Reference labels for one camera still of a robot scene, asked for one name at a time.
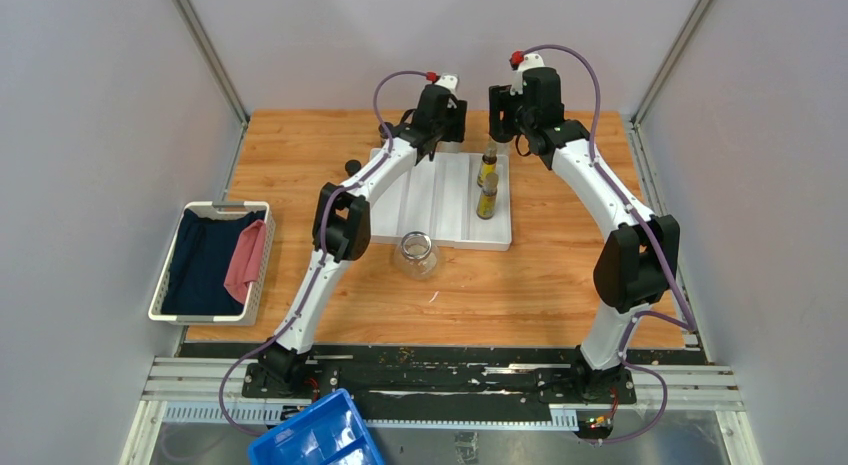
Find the black-lid shaker jar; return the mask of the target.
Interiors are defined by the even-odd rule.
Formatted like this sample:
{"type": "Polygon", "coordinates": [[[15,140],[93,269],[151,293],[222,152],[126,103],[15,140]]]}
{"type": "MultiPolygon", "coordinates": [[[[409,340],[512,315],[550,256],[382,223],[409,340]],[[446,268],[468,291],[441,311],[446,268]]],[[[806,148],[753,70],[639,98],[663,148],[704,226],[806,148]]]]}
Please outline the black-lid shaker jar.
{"type": "Polygon", "coordinates": [[[507,142],[492,141],[492,143],[496,147],[496,151],[497,151],[498,155],[509,156],[512,153],[512,150],[514,148],[512,141],[507,141],[507,142]]]}
{"type": "Polygon", "coordinates": [[[461,142],[441,142],[438,151],[441,153],[460,153],[463,144],[461,142]]]}

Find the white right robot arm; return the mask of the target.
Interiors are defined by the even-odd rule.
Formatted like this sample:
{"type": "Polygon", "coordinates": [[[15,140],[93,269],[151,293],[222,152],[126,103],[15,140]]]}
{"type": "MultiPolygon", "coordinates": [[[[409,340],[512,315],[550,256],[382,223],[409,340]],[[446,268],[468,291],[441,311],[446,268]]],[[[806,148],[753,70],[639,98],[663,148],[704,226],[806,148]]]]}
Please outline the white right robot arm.
{"type": "Polygon", "coordinates": [[[570,377],[575,396],[592,403],[624,377],[622,360],[641,313],[669,290],[680,227],[636,199],[602,158],[590,131],[566,118],[555,69],[518,65],[515,73],[511,84],[489,90],[491,137],[525,138],[529,154],[570,186],[605,240],[593,270],[601,303],[570,377]]]}

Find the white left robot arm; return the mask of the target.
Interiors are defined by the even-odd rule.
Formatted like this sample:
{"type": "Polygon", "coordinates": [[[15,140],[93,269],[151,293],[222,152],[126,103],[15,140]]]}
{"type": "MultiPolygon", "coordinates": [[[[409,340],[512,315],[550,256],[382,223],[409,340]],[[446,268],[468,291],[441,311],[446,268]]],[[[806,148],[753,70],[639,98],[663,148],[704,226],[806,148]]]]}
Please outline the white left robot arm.
{"type": "Polygon", "coordinates": [[[454,75],[432,79],[410,122],[388,129],[383,146],[359,171],[321,189],[307,273],[284,320],[257,353],[268,385],[279,396],[293,398],[305,388],[304,365],[322,314],[340,279],[370,244],[373,203],[423,159],[431,160],[439,143],[464,140],[467,102],[457,98],[457,85],[454,75]]]}

